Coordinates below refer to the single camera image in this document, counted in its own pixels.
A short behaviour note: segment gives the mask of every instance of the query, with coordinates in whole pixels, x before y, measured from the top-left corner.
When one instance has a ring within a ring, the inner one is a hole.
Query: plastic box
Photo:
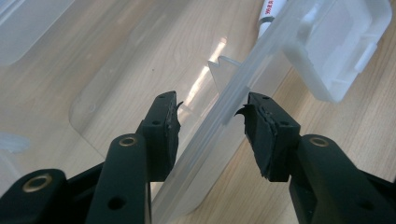
[[[7,72],[16,67],[1,71],[1,75],[8,78],[5,79],[8,85],[0,84],[5,88],[0,89],[3,93],[0,94],[1,132],[5,135],[0,138],[0,146],[1,140],[8,139],[6,143],[14,143],[20,149],[14,154],[0,150],[0,159],[4,161],[1,164],[5,166],[2,170],[9,170],[8,175],[2,173],[2,179],[10,182],[23,173],[47,166],[65,169],[69,175],[81,172],[103,160],[112,138],[135,131],[156,95],[176,90],[177,99],[184,101],[178,111],[182,125],[178,161],[164,184],[154,187],[156,196],[152,204],[153,221],[168,222],[201,203],[238,149],[245,137],[244,124],[243,118],[234,114],[246,101],[249,91],[272,95],[294,66],[319,99],[341,100],[368,62],[391,18],[387,0],[289,1],[243,63],[219,57],[219,63],[202,66],[207,59],[216,60],[230,41],[219,35],[209,52],[190,49],[198,52],[196,56],[189,54],[188,49],[183,50],[189,47],[189,44],[183,45],[188,39],[169,30],[185,27],[186,15],[182,13],[185,7],[200,10],[211,6],[201,6],[199,1],[177,0],[146,7],[144,2],[140,4],[147,11],[140,14],[127,40],[108,59],[102,59],[103,63],[92,75],[76,77],[82,83],[72,84],[66,80],[69,88],[79,88],[78,92],[68,92],[67,86],[63,86],[65,76],[76,76],[70,70],[59,70],[62,76],[51,77],[48,73],[45,78],[40,77],[44,80],[40,84],[35,83],[35,79],[32,83],[7,77]],[[219,7],[225,2],[211,4]],[[70,10],[77,11],[76,8],[72,5]],[[121,7],[113,10],[114,13],[122,11]],[[340,18],[348,24],[347,28],[342,29],[337,23]],[[210,22],[205,18],[189,19],[197,23]],[[207,26],[216,28],[216,24]],[[205,33],[194,27],[185,29]],[[169,46],[168,51],[159,46]],[[79,60],[92,57],[88,50],[82,54],[71,64],[78,65]],[[52,62],[63,58],[56,56]],[[173,63],[164,66],[161,60]],[[183,72],[190,70],[195,71],[195,76],[183,77]],[[155,79],[147,78],[155,74]],[[15,91],[20,87],[24,89],[23,97]],[[37,91],[39,98],[33,101],[29,95]],[[53,105],[59,101],[67,104]]]

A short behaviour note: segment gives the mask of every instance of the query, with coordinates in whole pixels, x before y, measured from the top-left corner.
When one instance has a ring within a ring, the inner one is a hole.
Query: marker pen
[[[277,16],[279,11],[285,6],[288,0],[265,0],[262,5],[262,12],[260,13],[259,19],[259,37],[264,34],[264,32],[268,29],[271,22]]]

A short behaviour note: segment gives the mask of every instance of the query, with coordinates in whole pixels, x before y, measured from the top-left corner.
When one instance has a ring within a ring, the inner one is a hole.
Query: wooden table
[[[216,60],[220,42],[218,54],[242,62],[256,41],[261,6],[260,0],[76,1],[18,62],[0,67],[0,132],[32,140],[32,149],[0,150],[0,159],[17,164],[19,175],[55,167],[68,176],[103,161],[109,141],[133,132],[155,95],[176,90],[186,100],[197,80],[211,81],[206,61]],[[156,12],[163,17],[151,20]],[[302,125],[301,134],[330,137],[360,169],[387,180],[396,167],[395,31],[393,21],[342,103],[316,100],[293,70],[274,96]],[[121,62],[110,62],[117,53]],[[104,85],[108,97],[81,123],[73,117],[78,97],[107,77],[117,81]],[[175,223],[296,223],[288,186],[261,177],[244,141],[203,203]]]

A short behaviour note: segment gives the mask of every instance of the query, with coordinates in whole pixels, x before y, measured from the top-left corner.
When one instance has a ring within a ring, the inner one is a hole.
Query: clear plastic container
[[[225,57],[243,54],[234,50],[243,49],[246,41],[232,39],[226,19],[235,17],[233,13],[216,14],[228,1],[136,1],[133,6],[104,1],[102,14],[95,15],[97,21],[84,17],[93,4],[76,2],[38,41],[38,47],[15,64],[0,67],[0,147],[4,147],[0,165],[7,170],[0,177],[11,183],[47,167],[75,175],[103,161],[113,138],[135,132],[156,95],[177,91],[177,99],[184,101],[178,111],[178,160],[163,185],[154,186],[153,221],[166,223],[189,213],[245,137],[243,118],[234,114],[249,91],[272,95],[294,66],[300,74],[312,75],[303,77],[320,98],[322,92],[329,96],[332,90],[323,78],[339,77],[350,67],[359,68],[353,71],[357,75],[364,67],[391,11],[387,0],[351,2],[354,7],[341,0],[289,1],[243,63]],[[257,6],[255,1],[247,3]],[[184,13],[188,8],[211,10],[213,17]],[[363,28],[339,33],[334,25],[333,32],[324,35],[329,30],[323,27],[337,22],[336,9],[342,9],[351,27]],[[114,15],[107,16],[109,21],[100,20],[109,13]],[[86,23],[73,30],[79,22]],[[317,46],[329,56],[345,39],[357,43],[348,45],[349,60],[335,56],[313,60],[313,55],[321,55]],[[103,43],[110,47],[101,54]],[[207,63],[218,57],[219,64]],[[326,63],[338,69],[328,77],[319,76],[328,71],[322,66]]]

